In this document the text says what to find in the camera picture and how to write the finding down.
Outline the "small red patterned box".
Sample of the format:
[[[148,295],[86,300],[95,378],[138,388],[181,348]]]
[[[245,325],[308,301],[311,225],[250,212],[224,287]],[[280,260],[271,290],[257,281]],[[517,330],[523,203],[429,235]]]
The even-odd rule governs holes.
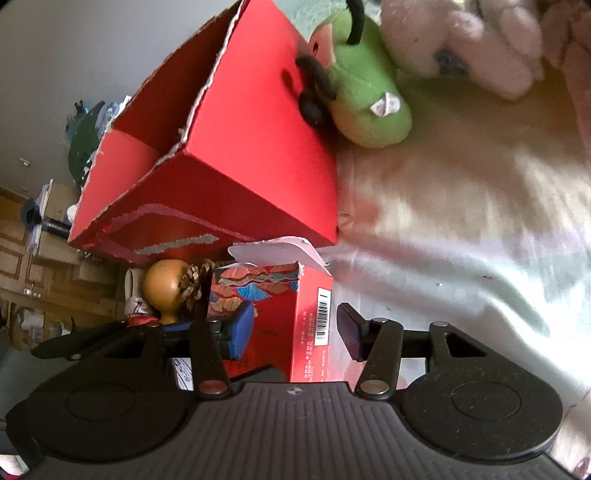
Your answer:
[[[302,237],[235,243],[233,262],[214,270],[208,313],[226,316],[249,301],[253,326],[238,360],[226,360],[231,377],[273,366],[295,383],[329,379],[332,275]]]

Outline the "wooden gourd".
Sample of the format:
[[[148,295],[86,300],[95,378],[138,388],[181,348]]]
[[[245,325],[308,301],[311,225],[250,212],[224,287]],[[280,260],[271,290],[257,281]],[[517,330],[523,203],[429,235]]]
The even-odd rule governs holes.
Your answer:
[[[160,322],[178,322],[181,305],[180,282],[188,269],[182,260],[167,259],[154,263],[145,273],[142,289],[145,300],[160,313]]]

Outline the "green patterned bed sheet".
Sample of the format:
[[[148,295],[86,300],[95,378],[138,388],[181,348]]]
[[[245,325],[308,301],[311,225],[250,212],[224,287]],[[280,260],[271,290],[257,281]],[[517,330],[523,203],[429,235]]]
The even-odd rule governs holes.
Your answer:
[[[335,302],[409,329],[446,321],[549,382],[553,456],[590,470],[590,158],[563,74],[506,102],[465,81],[401,81],[414,127],[363,149],[332,136]]]

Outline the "large red cardboard box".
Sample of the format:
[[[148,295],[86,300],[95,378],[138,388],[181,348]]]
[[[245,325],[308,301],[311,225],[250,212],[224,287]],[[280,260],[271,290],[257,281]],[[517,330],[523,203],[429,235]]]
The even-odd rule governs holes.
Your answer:
[[[71,246],[128,264],[298,236],[335,244],[337,167],[297,108],[304,39],[270,1],[205,23],[110,123]]]

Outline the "dark green cloth item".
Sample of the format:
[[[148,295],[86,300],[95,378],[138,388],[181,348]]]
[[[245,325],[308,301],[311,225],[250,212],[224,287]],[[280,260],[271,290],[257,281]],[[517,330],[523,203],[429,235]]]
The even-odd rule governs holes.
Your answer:
[[[66,124],[66,136],[69,139],[67,162],[76,187],[81,189],[90,170],[91,155],[99,145],[97,120],[105,102],[100,101],[90,109],[82,101],[76,102],[74,106],[76,114]]]

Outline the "green plush toy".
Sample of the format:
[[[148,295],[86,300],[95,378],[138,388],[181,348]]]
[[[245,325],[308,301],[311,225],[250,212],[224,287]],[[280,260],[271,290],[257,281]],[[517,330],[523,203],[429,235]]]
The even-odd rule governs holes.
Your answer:
[[[365,148],[399,144],[409,135],[412,114],[397,87],[398,67],[363,2],[349,1],[318,24],[295,66],[304,76],[298,110],[308,125],[332,122]]]

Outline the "pink plush rabbit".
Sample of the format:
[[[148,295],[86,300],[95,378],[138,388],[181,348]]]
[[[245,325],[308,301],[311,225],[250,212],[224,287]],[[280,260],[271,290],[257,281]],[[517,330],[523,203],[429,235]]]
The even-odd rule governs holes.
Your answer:
[[[464,76],[509,101],[544,79],[534,1],[384,1],[381,33],[396,63],[418,78]]]

